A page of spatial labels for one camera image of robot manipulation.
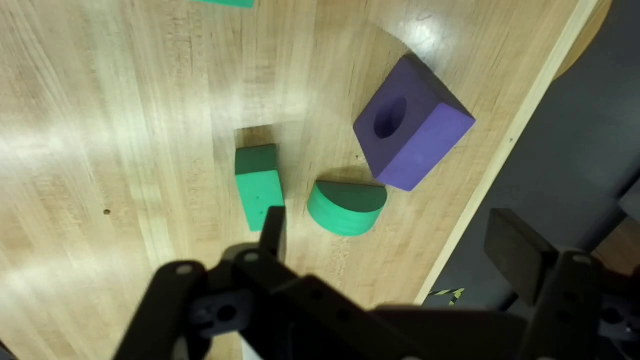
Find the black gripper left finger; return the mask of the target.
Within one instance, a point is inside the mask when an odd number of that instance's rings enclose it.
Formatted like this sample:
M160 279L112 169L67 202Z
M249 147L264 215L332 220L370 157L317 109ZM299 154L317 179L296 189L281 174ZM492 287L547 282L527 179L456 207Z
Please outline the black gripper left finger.
M285 261L286 253L286 208L272 207L266 215L259 243L261 261Z

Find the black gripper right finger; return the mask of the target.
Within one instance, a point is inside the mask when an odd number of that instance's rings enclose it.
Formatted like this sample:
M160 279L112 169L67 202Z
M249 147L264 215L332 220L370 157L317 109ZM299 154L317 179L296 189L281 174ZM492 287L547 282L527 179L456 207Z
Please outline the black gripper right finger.
M559 261L559 251L517 212L507 208L490 212L484 251L527 305L535 305L540 298L547 277Z

